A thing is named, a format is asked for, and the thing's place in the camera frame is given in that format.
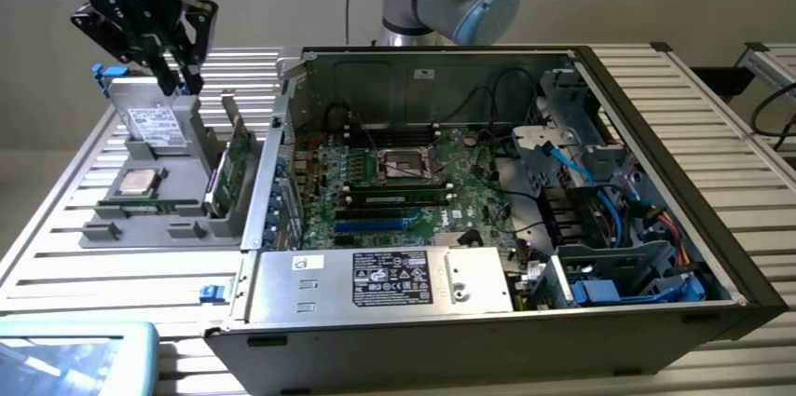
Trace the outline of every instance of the cpu socket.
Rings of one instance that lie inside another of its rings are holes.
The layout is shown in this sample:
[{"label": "cpu socket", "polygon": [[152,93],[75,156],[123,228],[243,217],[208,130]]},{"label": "cpu socket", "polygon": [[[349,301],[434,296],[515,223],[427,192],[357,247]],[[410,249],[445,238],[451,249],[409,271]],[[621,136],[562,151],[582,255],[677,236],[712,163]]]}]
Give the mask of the cpu socket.
[{"label": "cpu socket", "polygon": [[431,168],[425,147],[382,149],[377,152],[378,176],[393,179],[430,179]]}]

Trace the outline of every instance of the warning label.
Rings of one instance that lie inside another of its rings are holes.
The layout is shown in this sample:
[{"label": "warning label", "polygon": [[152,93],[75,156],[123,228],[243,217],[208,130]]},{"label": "warning label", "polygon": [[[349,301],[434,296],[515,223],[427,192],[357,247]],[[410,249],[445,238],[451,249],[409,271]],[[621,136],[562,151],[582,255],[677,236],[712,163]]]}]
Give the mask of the warning label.
[{"label": "warning label", "polygon": [[425,252],[353,254],[353,303],[359,307],[430,305]]},{"label": "warning label", "polygon": [[172,109],[127,109],[140,138],[151,147],[182,147],[186,137]]}]

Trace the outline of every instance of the tablet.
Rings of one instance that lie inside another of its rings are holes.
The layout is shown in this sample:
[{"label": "tablet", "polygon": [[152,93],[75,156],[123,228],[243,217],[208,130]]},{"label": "tablet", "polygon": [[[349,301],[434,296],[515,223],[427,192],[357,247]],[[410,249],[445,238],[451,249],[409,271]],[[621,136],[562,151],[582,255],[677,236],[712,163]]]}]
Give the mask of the tablet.
[{"label": "tablet", "polygon": [[150,323],[0,321],[0,382],[15,396],[151,395]]}]

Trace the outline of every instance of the sticker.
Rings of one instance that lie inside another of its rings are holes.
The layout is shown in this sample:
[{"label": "sticker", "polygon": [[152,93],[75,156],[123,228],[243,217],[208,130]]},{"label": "sticker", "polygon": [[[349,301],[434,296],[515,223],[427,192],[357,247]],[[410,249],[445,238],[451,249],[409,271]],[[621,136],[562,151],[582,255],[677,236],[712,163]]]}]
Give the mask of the sticker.
[{"label": "sticker", "polygon": [[323,255],[294,256],[294,270],[314,270],[323,268]]},{"label": "sticker", "polygon": [[437,75],[437,71],[427,68],[418,68],[414,71],[415,79],[434,79],[434,75]]},{"label": "sticker", "polygon": [[430,305],[430,286],[425,251],[353,254],[353,303],[359,307]]},{"label": "sticker", "polygon": [[142,140],[151,147],[186,147],[172,109],[127,109]]}]

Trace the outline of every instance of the screen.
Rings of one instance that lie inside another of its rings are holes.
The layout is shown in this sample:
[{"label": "screen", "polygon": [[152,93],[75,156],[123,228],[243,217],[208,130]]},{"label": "screen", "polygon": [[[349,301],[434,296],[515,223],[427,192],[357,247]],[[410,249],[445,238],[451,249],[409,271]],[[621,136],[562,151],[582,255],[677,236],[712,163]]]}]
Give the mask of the screen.
[{"label": "screen", "polygon": [[3,394],[96,396],[120,338],[0,337]]}]

